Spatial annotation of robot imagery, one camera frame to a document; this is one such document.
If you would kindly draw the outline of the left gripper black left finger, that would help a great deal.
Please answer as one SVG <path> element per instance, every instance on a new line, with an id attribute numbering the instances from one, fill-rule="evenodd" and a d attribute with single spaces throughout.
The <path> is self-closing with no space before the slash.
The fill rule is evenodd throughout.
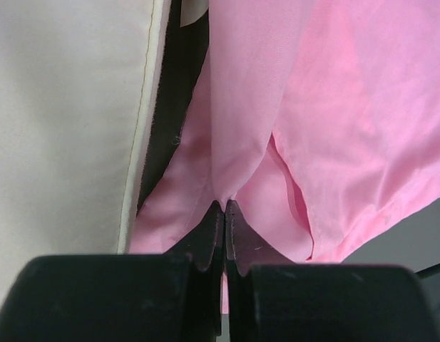
<path id="1" fill-rule="evenodd" d="M 162 254 L 31 260 L 0 310 L 0 341 L 214 341 L 224 214 L 213 202 Z"/>

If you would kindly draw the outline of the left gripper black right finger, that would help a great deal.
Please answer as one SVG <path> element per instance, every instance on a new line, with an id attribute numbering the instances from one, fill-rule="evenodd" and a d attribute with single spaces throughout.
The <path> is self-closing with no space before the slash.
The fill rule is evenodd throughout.
<path id="1" fill-rule="evenodd" d="M 439 341 L 417 275 L 397 265 L 296 264 L 225 209 L 232 341 Z"/>

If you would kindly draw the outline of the pink pillowcase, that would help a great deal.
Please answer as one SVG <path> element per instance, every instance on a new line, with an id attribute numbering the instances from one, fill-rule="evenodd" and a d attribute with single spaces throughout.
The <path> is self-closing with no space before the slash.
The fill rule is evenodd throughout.
<path id="1" fill-rule="evenodd" d="M 288 259 L 337 263 L 440 198 L 440 1 L 211 1 L 209 24 L 131 252 L 236 200 Z"/>

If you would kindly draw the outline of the cream white pillow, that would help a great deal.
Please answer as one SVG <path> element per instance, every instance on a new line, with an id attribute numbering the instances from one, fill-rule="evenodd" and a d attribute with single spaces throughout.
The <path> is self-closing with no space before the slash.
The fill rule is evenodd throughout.
<path id="1" fill-rule="evenodd" d="M 0 1 L 0 308 L 50 254 L 128 249 L 169 1 Z"/>

